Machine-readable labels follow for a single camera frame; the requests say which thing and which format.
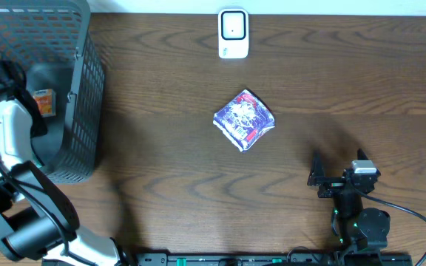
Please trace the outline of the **purple snack packet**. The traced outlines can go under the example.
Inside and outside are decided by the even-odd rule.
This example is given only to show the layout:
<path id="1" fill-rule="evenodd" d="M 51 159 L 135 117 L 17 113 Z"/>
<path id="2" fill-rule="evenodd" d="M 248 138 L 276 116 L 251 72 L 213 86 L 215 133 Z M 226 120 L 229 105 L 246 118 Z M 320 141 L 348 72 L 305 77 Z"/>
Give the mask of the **purple snack packet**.
<path id="1" fill-rule="evenodd" d="M 216 112 L 212 122 L 240 152 L 248 151 L 275 127 L 269 108 L 248 89 Z"/>

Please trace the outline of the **small orange white box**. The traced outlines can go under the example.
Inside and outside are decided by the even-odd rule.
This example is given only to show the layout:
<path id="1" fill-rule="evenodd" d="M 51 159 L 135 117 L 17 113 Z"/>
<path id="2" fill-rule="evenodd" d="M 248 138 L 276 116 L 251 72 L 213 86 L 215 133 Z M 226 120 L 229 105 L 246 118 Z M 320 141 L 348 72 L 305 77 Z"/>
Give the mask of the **small orange white box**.
<path id="1" fill-rule="evenodd" d="M 33 98 L 42 117 L 56 116 L 56 93 L 53 89 L 34 91 Z"/>

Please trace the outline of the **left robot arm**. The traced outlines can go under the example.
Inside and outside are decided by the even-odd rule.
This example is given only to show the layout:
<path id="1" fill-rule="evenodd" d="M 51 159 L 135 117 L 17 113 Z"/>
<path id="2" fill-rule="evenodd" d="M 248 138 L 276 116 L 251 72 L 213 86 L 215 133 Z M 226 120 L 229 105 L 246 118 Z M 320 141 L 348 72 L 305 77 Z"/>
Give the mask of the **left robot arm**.
<path id="1" fill-rule="evenodd" d="M 135 265 L 110 237 L 82 226 L 68 197 L 33 162 L 48 132 L 23 68 L 0 60 L 0 252 L 43 265 Z"/>

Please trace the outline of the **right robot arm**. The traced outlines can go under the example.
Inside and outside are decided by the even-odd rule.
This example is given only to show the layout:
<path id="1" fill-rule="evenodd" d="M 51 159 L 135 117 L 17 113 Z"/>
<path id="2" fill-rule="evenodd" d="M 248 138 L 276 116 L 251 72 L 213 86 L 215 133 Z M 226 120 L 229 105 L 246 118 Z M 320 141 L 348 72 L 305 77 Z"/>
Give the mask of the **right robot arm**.
<path id="1" fill-rule="evenodd" d="M 358 265 L 367 259 L 381 265 L 380 250 L 388 245 L 390 216 L 377 208 L 364 208 L 362 198 L 375 189 L 380 172 L 364 151 L 357 151 L 351 167 L 340 177 L 326 177 L 320 154 L 314 152 L 307 185 L 317 187 L 319 198 L 331 198 L 331 227 L 342 247 L 330 255 L 334 265 Z"/>

